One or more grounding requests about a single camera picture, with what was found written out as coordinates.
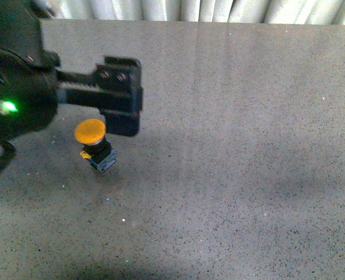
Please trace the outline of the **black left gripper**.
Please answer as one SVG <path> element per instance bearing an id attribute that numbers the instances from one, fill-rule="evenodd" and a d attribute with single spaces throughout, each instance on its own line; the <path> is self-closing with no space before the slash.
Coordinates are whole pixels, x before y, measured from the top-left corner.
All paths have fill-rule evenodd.
<path id="1" fill-rule="evenodd" d="M 91 73 L 57 71 L 60 103 L 104 110 L 106 132 L 134 137 L 140 130 L 143 88 L 138 59 L 105 57 Z"/>

